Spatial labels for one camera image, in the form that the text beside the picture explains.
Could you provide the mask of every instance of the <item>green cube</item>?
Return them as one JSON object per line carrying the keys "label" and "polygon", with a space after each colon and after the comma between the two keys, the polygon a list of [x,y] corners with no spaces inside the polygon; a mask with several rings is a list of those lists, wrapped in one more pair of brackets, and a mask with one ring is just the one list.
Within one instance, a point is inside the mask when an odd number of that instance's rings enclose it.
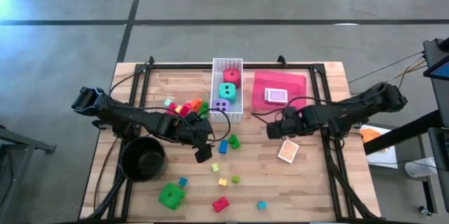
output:
{"label": "green cube", "polygon": [[169,209],[176,210],[180,205],[182,199],[184,199],[185,191],[178,186],[169,183],[163,187],[161,194],[159,195],[159,202]]}
{"label": "green cube", "polygon": [[236,85],[231,83],[223,83],[218,87],[218,98],[229,100],[231,104],[236,102]]}
{"label": "green cube", "polygon": [[241,146],[240,146],[240,142],[239,142],[239,140],[237,139],[237,136],[236,135],[234,135],[234,134],[232,134],[231,135],[231,137],[229,137],[229,144],[231,145],[231,148],[233,149],[233,150],[237,150],[237,149],[239,149]]}
{"label": "green cube", "polygon": [[[207,101],[203,100],[203,104],[201,105],[201,107],[199,108],[199,114],[201,114],[202,112],[206,111],[207,109],[209,109],[209,103]],[[200,119],[207,119],[209,116],[209,112],[205,112],[200,116]]]}
{"label": "green cube", "polygon": [[240,177],[239,176],[232,176],[232,182],[233,183],[240,183]]}

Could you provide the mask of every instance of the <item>purple block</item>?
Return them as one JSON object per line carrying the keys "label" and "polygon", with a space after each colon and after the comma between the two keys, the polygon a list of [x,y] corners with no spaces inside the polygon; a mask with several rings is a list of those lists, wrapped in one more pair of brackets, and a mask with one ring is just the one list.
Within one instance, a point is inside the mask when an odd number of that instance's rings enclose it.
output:
{"label": "purple block", "polygon": [[229,106],[230,106],[229,100],[225,100],[222,98],[219,98],[212,102],[212,108],[220,109],[223,112],[229,112]]}

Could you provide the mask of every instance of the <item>white basket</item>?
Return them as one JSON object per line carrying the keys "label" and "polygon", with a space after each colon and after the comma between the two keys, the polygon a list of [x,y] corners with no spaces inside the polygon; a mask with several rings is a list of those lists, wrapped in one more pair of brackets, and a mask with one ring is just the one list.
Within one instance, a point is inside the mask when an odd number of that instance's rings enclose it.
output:
{"label": "white basket", "polygon": [[[226,115],[229,117],[231,123],[240,123],[243,115],[243,59],[213,58],[209,105],[212,107],[212,102],[218,99],[218,88],[220,84],[223,84],[223,72],[229,68],[239,70],[241,83],[240,88],[236,90],[236,102],[230,105],[230,111],[226,112]],[[211,122],[227,122],[226,117],[221,112],[210,111],[209,116]]]}

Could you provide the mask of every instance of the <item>gray floor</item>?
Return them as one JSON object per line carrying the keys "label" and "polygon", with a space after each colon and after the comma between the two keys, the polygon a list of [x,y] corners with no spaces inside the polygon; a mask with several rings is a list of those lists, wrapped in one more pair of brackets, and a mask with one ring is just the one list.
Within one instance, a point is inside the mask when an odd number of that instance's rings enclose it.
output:
{"label": "gray floor", "polygon": [[[125,20],[133,0],[0,0],[0,20]],[[140,0],[137,19],[439,19],[449,0]],[[98,131],[70,105],[81,86],[108,88],[124,26],[0,26],[0,124],[58,144],[53,156],[36,153],[20,190],[14,223],[75,220],[81,206]],[[343,61],[347,78],[422,50],[425,39],[445,38],[449,25],[296,25],[134,27],[126,62],[211,61],[237,57],[273,61]],[[362,91],[402,70],[413,59],[354,82]],[[396,114],[373,122],[400,126],[434,109],[430,81],[407,75],[409,99]],[[447,223],[422,217],[420,183],[373,176],[382,215],[389,220]],[[440,193],[435,185],[435,194]]]}

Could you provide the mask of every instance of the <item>black pot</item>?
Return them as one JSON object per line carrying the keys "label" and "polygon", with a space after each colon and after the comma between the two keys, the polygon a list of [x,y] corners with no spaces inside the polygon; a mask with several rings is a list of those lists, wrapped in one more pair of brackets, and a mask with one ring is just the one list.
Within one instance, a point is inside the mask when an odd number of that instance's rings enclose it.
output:
{"label": "black pot", "polygon": [[134,182],[156,179],[167,168],[166,153],[153,137],[139,137],[128,143],[119,162],[125,177]]}

